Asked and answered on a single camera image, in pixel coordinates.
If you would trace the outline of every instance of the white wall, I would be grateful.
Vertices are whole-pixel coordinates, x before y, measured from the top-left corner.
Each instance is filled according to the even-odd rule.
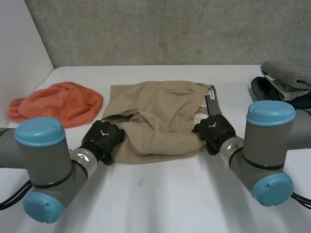
[[[52,71],[24,0],[0,0],[0,127],[10,100],[35,91]]]

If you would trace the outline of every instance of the beige trousers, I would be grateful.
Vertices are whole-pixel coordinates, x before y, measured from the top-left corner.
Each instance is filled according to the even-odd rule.
[[[111,86],[102,120],[125,130],[125,140],[113,151],[114,160],[146,164],[197,155],[206,144],[194,128],[210,85],[187,81],[143,82]]]

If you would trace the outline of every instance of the white table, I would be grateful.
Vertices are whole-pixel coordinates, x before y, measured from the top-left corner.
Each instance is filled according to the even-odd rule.
[[[70,81],[95,89],[104,96],[104,107],[96,117],[100,119],[109,101],[110,85],[165,80],[213,84],[223,114],[243,137],[252,102],[250,80],[260,75],[259,66],[62,67],[39,88]],[[66,130],[70,148],[80,145],[89,127]],[[309,153],[289,152],[285,170],[295,191],[311,198]],[[1,169],[0,201],[26,180],[25,170]],[[3,233],[306,233],[310,228],[311,211],[295,200],[261,206],[219,156],[206,152],[147,165],[100,163],[66,213],[53,224],[32,220],[21,201],[0,212]]]

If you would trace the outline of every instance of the black cable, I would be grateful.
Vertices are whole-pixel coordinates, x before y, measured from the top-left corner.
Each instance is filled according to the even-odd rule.
[[[310,199],[302,197],[296,193],[293,193],[291,195],[291,198],[295,199],[303,207],[306,207],[307,209],[311,210],[311,200]]]
[[[296,200],[299,204],[301,204],[302,206],[306,207],[307,209],[311,210],[311,206],[307,206],[305,203],[303,203],[302,201]]]
[[[30,180],[27,181],[15,194],[13,194],[9,199],[5,200],[4,202],[0,203],[0,206],[5,205],[9,201],[11,201],[14,197],[16,197],[24,188],[26,188],[30,183]]]
[[[0,203],[0,211],[5,210],[12,205],[19,202],[26,193],[32,188],[31,182],[27,181],[15,194],[13,194],[10,198]]]

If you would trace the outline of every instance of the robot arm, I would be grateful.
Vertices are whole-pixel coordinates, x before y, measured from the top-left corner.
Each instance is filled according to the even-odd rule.
[[[294,192],[283,171],[287,151],[311,148],[311,111],[265,100],[251,104],[246,119],[244,140],[222,115],[201,120],[193,131],[207,142],[209,153],[219,152],[260,204],[279,205]]]
[[[109,122],[96,121],[79,148],[69,153],[62,124],[37,118],[15,129],[0,129],[0,167],[24,168],[32,191],[23,206],[33,219],[55,222],[99,161],[112,163],[110,153],[123,140],[124,131]]]

